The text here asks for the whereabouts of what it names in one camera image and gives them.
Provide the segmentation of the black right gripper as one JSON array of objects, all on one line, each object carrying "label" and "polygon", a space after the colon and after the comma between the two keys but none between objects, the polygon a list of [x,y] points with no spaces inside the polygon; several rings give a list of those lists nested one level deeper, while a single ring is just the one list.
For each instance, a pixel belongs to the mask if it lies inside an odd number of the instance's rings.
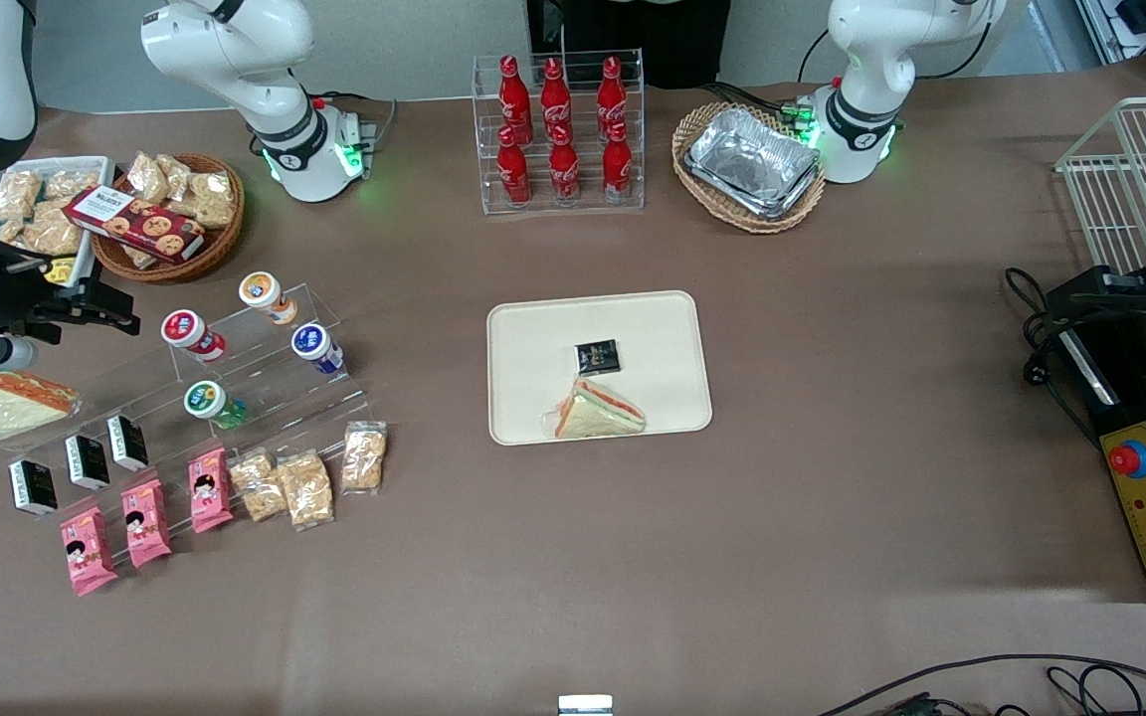
[{"label": "black right gripper", "polygon": [[63,289],[44,277],[44,260],[28,258],[0,244],[0,371],[24,370],[37,361],[37,341],[56,345],[58,322],[109,326],[139,336],[141,321],[133,302],[113,302],[115,289],[101,280],[101,268],[73,276]]}]

